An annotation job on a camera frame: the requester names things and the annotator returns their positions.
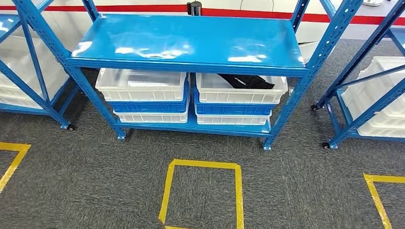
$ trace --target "white plastic bin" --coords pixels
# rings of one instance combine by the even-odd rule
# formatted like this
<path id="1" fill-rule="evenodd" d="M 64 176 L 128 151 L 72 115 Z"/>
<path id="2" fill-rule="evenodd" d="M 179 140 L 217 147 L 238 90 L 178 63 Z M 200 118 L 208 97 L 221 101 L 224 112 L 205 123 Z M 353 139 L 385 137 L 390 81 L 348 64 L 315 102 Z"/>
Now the white plastic bin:
<path id="1" fill-rule="evenodd" d="M 373 58 L 371 64 L 364 71 L 361 71 L 358 79 L 366 76 L 386 71 L 405 64 L 405 57 L 382 57 L 376 56 Z M 397 83 L 405 78 L 405 70 L 391 73 L 389 75 L 381 76 L 365 82 L 350 85 L 348 88 L 352 91 L 368 93 L 371 104 L 374 104 Z M 389 104 L 384 111 L 388 115 L 405 115 L 405 95 L 398 97 L 391 104 Z"/>
<path id="2" fill-rule="evenodd" d="M 348 88 L 342 93 L 342 99 L 348 107 L 353 119 L 359 117 L 372 105 L 370 98 L 367 96 L 368 94 L 359 94 L 354 92 L 351 88 Z M 381 128 L 405 127 L 405 115 L 392 115 L 383 109 L 381 112 L 376 113 L 368 123 Z"/>
<path id="3" fill-rule="evenodd" d="M 181 101 L 186 73 L 102 68 L 96 88 L 106 101 Z"/>
<path id="4" fill-rule="evenodd" d="M 197 114 L 197 124 L 201 125 L 264 125 L 270 115 L 216 115 Z"/>
<path id="5" fill-rule="evenodd" d="M 235 89 L 217 74 L 197 73 L 197 88 L 201 103 L 278 104 L 288 90 L 285 77 L 261 76 L 273 83 L 273 89 Z"/>
<path id="6" fill-rule="evenodd" d="M 32 39 L 41 67 L 56 62 L 51 51 L 40 39 Z M 24 37 L 10 36 L 0 43 L 1 60 L 30 87 L 39 87 L 35 68 Z M 18 88 L 3 73 L 0 73 L 0 87 Z"/>
<path id="7" fill-rule="evenodd" d="M 115 112 L 123 123 L 186 123 L 190 98 L 184 113 L 119 113 Z"/>
<path id="8" fill-rule="evenodd" d="M 32 40 L 37 51 L 38 61 L 48 89 L 48 94 L 53 97 L 52 91 L 66 82 L 69 76 L 63 67 L 56 61 L 50 50 L 39 39 Z M 36 71 L 24 37 L 11 36 L 0 44 L 0 56 L 4 63 L 10 67 L 30 88 L 43 98 Z M 30 99 L 17 85 L 0 73 L 0 96 Z"/>
<path id="9" fill-rule="evenodd" d="M 362 136 L 405 137 L 405 128 L 387 128 L 373 126 L 370 123 L 362 125 L 357 132 Z"/>
<path id="10" fill-rule="evenodd" d="M 0 96 L 0 104 L 8 104 L 14 106 L 24 106 L 30 108 L 42 109 L 34 100 L 18 97 Z"/>

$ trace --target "red stripe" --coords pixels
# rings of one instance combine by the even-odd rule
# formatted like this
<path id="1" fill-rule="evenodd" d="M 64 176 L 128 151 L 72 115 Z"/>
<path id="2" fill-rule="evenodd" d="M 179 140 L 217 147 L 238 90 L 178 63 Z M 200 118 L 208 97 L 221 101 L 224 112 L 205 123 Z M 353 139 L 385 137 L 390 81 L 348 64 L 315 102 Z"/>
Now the red stripe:
<path id="1" fill-rule="evenodd" d="M 97 6 L 100 12 L 186 12 L 186 5 L 118 5 L 118 6 Z M 15 10 L 15 6 L 0 6 L 0 10 Z M 46 11 L 78 11 L 84 12 L 84 6 L 49 6 Z M 204 16 L 219 17 L 244 17 L 244 18 L 278 18 L 290 19 L 292 13 L 264 12 L 250 10 L 225 10 L 203 8 Z M 355 16 L 351 24 L 379 25 L 384 17 L 381 16 Z M 306 13 L 302 21 L 329 22 L 326 14 Z M 395 25 L 405 25 L 405 18 L 399 18 Z"/>

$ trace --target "shelf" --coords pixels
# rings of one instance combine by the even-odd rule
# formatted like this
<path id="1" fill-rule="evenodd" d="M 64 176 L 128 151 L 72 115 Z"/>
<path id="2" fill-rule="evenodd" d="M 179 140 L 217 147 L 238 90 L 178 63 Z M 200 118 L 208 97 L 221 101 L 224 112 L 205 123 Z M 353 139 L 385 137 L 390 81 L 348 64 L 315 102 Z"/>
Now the shelf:
<path id="1" fill-rule="evenodd" d="M 264 125 L 199 125 L 194 106 L 190 104 L 187 123 L 122 123 L 117 120 L 117 127 L 148 130 L 181 131 L 216 135 L 233 135 L 245 137 L 268 137 L 271 130 L 269 121 Z"/>
<path id="2" fill-rule="evenodd" d="M 25 106 L 14 106 L 8 104 L 0 104 L 0 112 L 30 114 L 30 115 L 48 115 L 43 109 L 30 108 Z"/>
<path id="3" fill-rule="evenodd" d="M 337 90 L 336 98 L 338 99 L 338 103 L 339 103 L 339 106 L 341 107 L 341 111 L 345 118 L 346 124 L 349 125 L 350 123 L 353 122 L 353 118 L 352 118 L 352 115 L 350 114 L 349 109 L 346 107 L 346 105 L 344 104 L 344 101 L 341 97 L 341 94 L 343 92 L 344 92 L 344 90 Z M 373 139 L 373 140 L 384 140 L 384 141 L 398 141 L 398 142 L 405 141 L 405 138 L 401 138 L 401 137 L 363 136 L 363 135 L 360 135 L 359 132 L 357 132 L 357 130 L 349 133 L 348 137 Z"/>
<path id="4" fill-rule="evenodd" d="M 21 25 L 17 14 L 0 14 L 0 42 L 3 42 Z"/>
<path id="5" fill-rule="evenodd" d="M 101 14 L 69 62 L 92 68 L 302 77 L 290 20 Z"/>
<path id="6" fill-rule="evenodd" d="M 405 55 L 405 29 L 390 28 L 387 34 L 398 47 L 399 51 L 401 51 L 402 55 Z"/>

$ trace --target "blue plastic bin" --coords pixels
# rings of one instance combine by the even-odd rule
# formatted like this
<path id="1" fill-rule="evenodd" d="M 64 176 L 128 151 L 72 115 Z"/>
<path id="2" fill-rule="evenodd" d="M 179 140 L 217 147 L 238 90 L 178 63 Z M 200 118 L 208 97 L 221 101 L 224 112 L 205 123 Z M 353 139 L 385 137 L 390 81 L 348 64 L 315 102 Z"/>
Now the blue plastic bin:
<path id="1" fill-rule="evenodd" d="M 122 102 L 122 101 L 108 101 L 117 113 L 183 113 L 186 111 L 187 98 L 189 93 L 189 85 L 187 78 L 184 81 L 184 94 L 183 100 L 179 102 L 162 101 L 162 102 Z"/>
<path id="2" fill-rule="evenodd" d="M 199 115 L 270 115 L 277 104 L 211 104 L 201 103 L 197 87 L 193 96 Z"/>

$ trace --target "lower shelf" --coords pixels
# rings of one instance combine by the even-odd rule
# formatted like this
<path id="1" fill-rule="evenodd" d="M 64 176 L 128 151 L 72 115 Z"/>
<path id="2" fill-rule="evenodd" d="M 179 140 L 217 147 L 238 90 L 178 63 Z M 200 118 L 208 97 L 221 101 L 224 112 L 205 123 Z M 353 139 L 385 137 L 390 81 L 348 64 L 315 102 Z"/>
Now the lower shelf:
<path id="1" fill-rule="evenodd" d="M 181 131 L 244 137 L 268 137 L 271 130 L 269 120 L 264 125 L 199 125 L 197 124 L 194 105 L 191 103 L 186 123 L 122 123 L 118 119 L 116 126 L 131 129 Z"/>
<path id="2" fill-rule="evenodd" d="M 341 94 L 344 92 L 344 90 L 337 90 L 336 91 L 336 98 L 338 100 L 339 106 L 341 108 L 341 111 L 343 113 L 344 119 L 346 121 L 346 124 L 349 125 L 350 123 L 353 122 L 352 115 L 350 114 L 349 109 L 346 107 Z M 374 139 L 374 140 L 386 140 L 386 141 L 405 141 L 405 138 L 402 137 L 384 137 L 384 136 L 363 136 L 360 135 L 357 130 L 354 132 L 349 133 L 348 137 L 353 137 L 353 138 L 364 138 L 364 139 Z"/>
<path id="3" fill-rule="evenodd" d="M 20 113 L 29 115 L 48 115 L 48 113 L 43 109 L 36 109 L 24 106 L 14 106 L 8 104 L 0 104 L 0 112 Z"/>
<path id="4" fill-rule="evenodd" d="M 65 88 L 72 81 L 73 81 L 72 78 L 69 78 L 62 85 L 62 87 L 58 90 L 58 92 L 55 94 L 53 99 L 50 101 L 52 106 L 54 106 L 55 103 L 60 99 L 63 92 L 65 91 Z M 75 86 L 69 92 L 69 95 L 66 98 L 64 104 L 62 105 L 62 107 L 59 111 L 60 114 L 63 114 L 65 112 L 67 106 L 70 104 L 70 102 L 73 99 L 73 96 L 76 94 L 77 90 L 78 90 L 78 86 L 75 84 Z M 1 103 L 0 103 L 0 112 L 28 114 L 28 115 L 49 115 L 49 113 L 43 109 L 31 108 L 31 107 L 25 107 L 25 106 L 15 106 L 15 105 L 1 104 Z"/>

